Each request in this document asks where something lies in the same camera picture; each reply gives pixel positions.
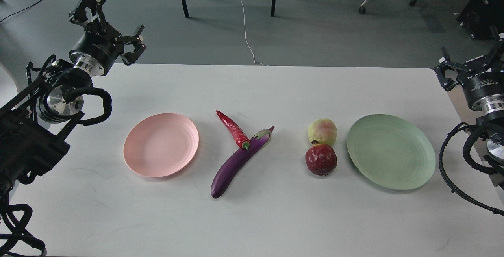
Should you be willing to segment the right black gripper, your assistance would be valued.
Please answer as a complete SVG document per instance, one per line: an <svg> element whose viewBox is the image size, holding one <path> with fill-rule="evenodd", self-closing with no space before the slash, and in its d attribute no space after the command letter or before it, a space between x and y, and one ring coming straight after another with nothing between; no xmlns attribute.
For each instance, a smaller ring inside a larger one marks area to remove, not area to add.
<svg viewBox="0 0 504 257"><path fill-rule="evenodd" d="M493 112L503 110L503 34L496 26L490 26L495 44L486 56L479 56L466 63L452 61L445 46L442 57L434 67L441 87L449 92L461 85L467 106L473 111Z"/></svg>

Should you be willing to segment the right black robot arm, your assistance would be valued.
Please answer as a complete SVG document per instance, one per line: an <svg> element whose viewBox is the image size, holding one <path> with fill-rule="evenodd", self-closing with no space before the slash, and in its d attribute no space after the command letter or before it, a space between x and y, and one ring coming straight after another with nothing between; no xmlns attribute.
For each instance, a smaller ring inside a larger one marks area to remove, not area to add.
<svg viewBox="0 0 504 257"><path fill-rule="evenodd" d="M443 154L448 143L461 131L468 134L461 153L465 162L473 169L487 175L503 175L504 144L504 68L503 34L492 25L490 32L495 43L490 51L464 63L455 62L445 47L442 58L433 68L437 80L445 91L457 85L463 91L468 109L480 112L474 124L461 122L447 134L439 152L438 165L441 176L452 193L493 214L503 215L496 207L490 207L462 191L449 178L443 165Z"/></svg>

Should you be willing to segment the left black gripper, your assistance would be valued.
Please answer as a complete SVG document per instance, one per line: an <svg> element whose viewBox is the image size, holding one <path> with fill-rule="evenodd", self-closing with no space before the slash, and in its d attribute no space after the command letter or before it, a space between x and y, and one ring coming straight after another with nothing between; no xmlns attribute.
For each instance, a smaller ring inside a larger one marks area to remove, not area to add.
<svg viewBox="0 0 504 257"><path fill-rule="evenodd" d="M124 65L133 65L146 50L141 36L141 24L133 36L120 36L118 30L106 22L102 5L107 0L81 0L69 13L69 21L84 28L84 33L69 52L69 58L76 63L81 56L91 57L99 64L92 69L94 76L108 74L115 60L121 56ZM133 51L120 55L120 46L132 46Z"/></svg>

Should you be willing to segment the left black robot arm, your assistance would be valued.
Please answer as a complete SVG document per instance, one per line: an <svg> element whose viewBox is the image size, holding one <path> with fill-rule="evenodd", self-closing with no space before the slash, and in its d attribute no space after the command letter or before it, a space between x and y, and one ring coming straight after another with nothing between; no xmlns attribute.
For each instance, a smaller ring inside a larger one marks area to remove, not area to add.
<svg viewBox="0 0 504 257"><path fill-rule="evenodd" d="M49 56L45 63L26 66L28 85L0 110L1 221L9 233L1 234L1 256L16 257L13 248L23 242L47 255L45 243L28 230L33 210L27 204L10 204L15 183L31 184L51 171L67 155L65 139L78 126L93 126L112 113L110 94L93 85L94 76L106 76L120 57L133 65L146 46L143 25L135 35L115 29L103 13L107 0L80 0L69 13L69 21L83 28L69 61Z"/></svg>

